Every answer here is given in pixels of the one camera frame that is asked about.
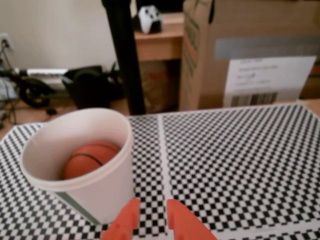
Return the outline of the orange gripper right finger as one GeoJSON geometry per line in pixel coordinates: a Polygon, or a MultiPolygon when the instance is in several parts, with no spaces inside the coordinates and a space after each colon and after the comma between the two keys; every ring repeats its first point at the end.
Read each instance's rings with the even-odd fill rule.
{"type": "Polygon", "coordinates": [[[177,199],[167,200],[168,228],[175,240],[217,240],[211,231],[177,199]]]}

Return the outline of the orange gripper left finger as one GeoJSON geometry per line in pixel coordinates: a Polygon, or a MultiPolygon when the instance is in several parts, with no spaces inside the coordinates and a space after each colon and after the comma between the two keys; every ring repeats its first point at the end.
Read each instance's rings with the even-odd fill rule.
{"type": "Polygon", "coordinates": [[[133,231],[139,227],[140,200],[131,199],[120,211],[112,224],[101,235],[101,240],[131,240],[133,231]]]}

